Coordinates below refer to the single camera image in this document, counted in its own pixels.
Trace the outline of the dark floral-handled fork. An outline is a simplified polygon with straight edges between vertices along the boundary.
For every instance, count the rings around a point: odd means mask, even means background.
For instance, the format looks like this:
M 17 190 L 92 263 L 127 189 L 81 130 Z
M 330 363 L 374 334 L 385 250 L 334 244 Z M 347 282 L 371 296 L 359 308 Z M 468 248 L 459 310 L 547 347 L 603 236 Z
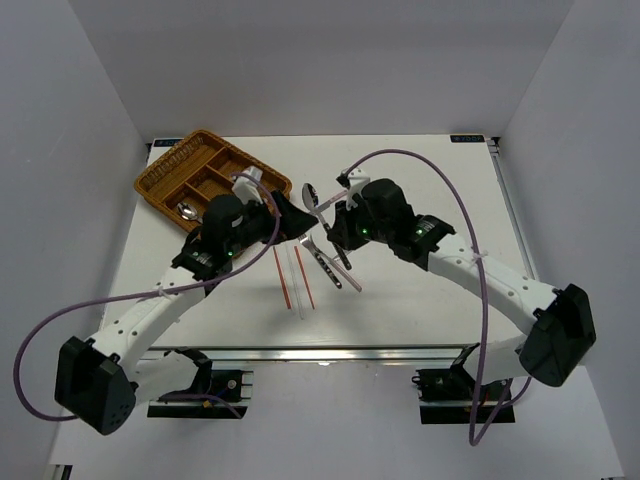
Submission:
M 336 274 L 330 268 L 329 264 L 324 259 L 321 250 L 315 245 L 315 243 L 313 242 L 311 236 L 310 235 L 302 235 L 302 236 L 300 236 L 298 238 L 298 240 L 299 240 L 299 243 L 311 253 L 311 255 L 314 258 L 314 260 L 318 263 L 318 265 L 321 267 L 323 272 L 331 280 L 333 285 L 337 289 L 342 289 L 343 285 L 342 285 L 341 281 L 338 279 Z

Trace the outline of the dark floral-handled spoon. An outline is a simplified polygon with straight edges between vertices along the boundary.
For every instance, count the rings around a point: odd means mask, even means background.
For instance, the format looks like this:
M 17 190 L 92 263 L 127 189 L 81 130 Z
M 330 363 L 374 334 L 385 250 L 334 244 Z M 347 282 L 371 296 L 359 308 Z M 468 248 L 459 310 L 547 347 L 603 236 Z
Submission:
M 324 218 L 323 214 L 317 210 L 317 207 L 319 206 L 317 192 L 310 183 L 304 183 L 302 186 L 302 200 L 304 206 L 309 210 L 310 213 L 314 214 L 318 218 L 325 232 L 328 233 L 330 229 L 329 223 Z M 348 260 L 345 251 L 333 241 L 331 241 L 331 245 L 334 247 L 334 250 L 336 251 L 346 270 L 351 270 L 352 265 Z

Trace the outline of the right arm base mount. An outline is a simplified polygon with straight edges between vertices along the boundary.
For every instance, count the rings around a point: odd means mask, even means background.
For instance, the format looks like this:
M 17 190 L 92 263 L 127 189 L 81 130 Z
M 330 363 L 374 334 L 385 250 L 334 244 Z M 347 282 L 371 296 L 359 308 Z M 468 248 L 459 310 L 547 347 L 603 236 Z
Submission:
M 475 381 L 464 373 L 461 362 L 469 351 L 479 344 L 462 348 L 426 348 L 426 354 L 418 362 L 411 382 L 419 399 L 419 414 L 422 425 L 469 425 L 472 410 L 472 396 Z M 482 386 L 476 424 L 483 425 L 497 406 L 506 381 L 498 381 Z M 507 393 L 500 411 L 493 423 L 513 424 L 516 421 L 513 406 L 507 405 L 512 399 Z

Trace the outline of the red chopstick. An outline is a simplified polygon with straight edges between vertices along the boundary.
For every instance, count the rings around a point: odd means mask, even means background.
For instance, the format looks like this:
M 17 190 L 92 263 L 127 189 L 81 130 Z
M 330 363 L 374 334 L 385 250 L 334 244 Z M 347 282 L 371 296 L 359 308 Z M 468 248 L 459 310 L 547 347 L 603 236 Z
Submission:
M 277 272 L 278 272 L 278 278 L 279 278 L 279 282 L 280 282 L 280 285 L 281 285 L 281 290 L 282 290 L 282 293 L 283 293 L 284 302 L 285 302 L 285 305 L 286 305 L 287 309 L 291 310 L 292 309 L 291 299 L 290 299 L 290 296 L 289 296 L 289 292 L 288 292 L 288 288 L 287 288 L 284 272 L 282 270 L 281 262 L 280 262 L 279 255 L 278 255 L 278 252 L 276 250 L 276 247 L 272 247 L 272 251 L 273 251 L 273 256 L 274 256 L 276 269 L 277 269 Z
M 311 308 L 313 310 L 315 310 L 315 308 L 316 308 L 315 301 L 314 301 L 314 298 L 313 298 L 313 295 L 312 295 L 312 292 L 311 292 L 311 288 L 310 288 L 310 284 L 309 284 L 309 281 L 308 281 L 308 277 L 306 275 L 304 262 L 302 260 L 301 253 L 300 253 L 299 247 L 297 245 L 294 245 L 294 252 L 295 252 L 297 263 L 298 263 L 298 266 L 299 266 L 299 269 L 300 269 L 300 273 L 301 273 L 301 276 L 302 276 L 303 284 L 304 284 L 304 287 L 305 287 L 305 290 L 306 290 L 306 293 L 307 293 L 307 296 L 308 296 L 308 299 L 309 299 L 310 306 L 311 306 Z

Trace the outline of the pink-handled spoon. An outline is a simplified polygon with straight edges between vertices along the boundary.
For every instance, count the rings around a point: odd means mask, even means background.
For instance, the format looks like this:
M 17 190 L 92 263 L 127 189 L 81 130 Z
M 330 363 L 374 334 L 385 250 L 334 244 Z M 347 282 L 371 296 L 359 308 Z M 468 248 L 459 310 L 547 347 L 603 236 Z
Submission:
M 197 209 L 191 204 L 187 202 L 179 202 L 177 204 L 177 210 L 184 220 L 202 223 L 202 218 Z

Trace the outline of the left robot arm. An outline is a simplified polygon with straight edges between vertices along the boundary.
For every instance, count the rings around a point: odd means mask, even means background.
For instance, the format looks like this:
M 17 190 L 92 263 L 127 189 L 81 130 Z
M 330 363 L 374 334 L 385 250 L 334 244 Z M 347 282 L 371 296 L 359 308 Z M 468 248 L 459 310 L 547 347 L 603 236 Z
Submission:
M 235 255 L 256 243 L 295 240 L 317 224 L 281 192 L 271 197 L 274 207 L 234 195 L 212 199 L 153 296 L 88 339 L 73 337 L 63 344 L 55 400 L 102 435 L 119 429 L 141 403 L 210 400 L 212 361 L 204 353 L 176 347 L 157 360 L 142 357 L 218 280 L 234 273 Z

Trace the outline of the pink-handled fork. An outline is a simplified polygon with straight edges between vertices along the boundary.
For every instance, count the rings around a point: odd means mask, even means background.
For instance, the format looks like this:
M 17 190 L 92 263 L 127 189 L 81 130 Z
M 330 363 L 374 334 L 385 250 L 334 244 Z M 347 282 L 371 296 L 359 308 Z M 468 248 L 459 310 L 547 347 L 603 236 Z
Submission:
M 313 253 L 317 253 L 323 260 L 330 264 L 357 292 L 362 292 L 362 286 L 358 283 L 336 260 L 322 252 L 310 239 L 306 242 Z

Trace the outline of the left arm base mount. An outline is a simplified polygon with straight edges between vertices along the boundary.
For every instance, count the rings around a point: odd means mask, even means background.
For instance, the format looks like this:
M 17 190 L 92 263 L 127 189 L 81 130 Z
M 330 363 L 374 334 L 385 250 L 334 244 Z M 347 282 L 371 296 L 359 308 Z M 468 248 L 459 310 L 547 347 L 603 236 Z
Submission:
M 217 369 L 203 352 L 177 348 L 163 353 L 189 358 L 198 368 L 186 390 L 174 391 L 150 402 L 148 418 L 162 419 L 242 419 L 253 392 L 254 372 L 241 369 Z

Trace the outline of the pink-handled table knife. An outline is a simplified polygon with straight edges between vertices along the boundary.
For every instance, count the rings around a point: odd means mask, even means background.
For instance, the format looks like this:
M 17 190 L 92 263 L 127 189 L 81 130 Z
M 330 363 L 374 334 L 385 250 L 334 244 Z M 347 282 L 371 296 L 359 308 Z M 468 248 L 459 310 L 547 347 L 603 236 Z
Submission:
M 315 206 L 313 209 L 310 210 L 310 212 L 314 215 L 319 215 L 321 212 L 324 212 L 325 210 L 327 210 L 328 208 L 330 208 L 334 203 L 340 201 L 340 200 L 344 200 L 348 195 L 348 191 L 347 190 L 343 190 L 333 196 L 331 196 L 330 198 L 328 198 L 327 200 L 325 200 L 322 203 L 319 203 L 317 206 Z

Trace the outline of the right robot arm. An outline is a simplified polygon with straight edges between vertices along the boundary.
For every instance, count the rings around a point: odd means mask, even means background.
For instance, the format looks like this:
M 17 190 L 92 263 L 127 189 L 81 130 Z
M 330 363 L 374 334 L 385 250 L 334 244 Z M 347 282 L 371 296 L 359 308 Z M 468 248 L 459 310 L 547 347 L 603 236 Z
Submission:
M 519 274 L 473 251 L 463 236 L 433 215 L 417 215 L 392 180 L 342 175 L 347 198 L 337 202 L 328 238 L 344 250 L 370 242 L 386 245 L 400 260 L 447 279 L 510 320 L 519 335 L 467 347 L 454 361 L 451 384 L 472 399 L 494 381 L 529 376 L 562 386 L 596 341 L 588 294 Z

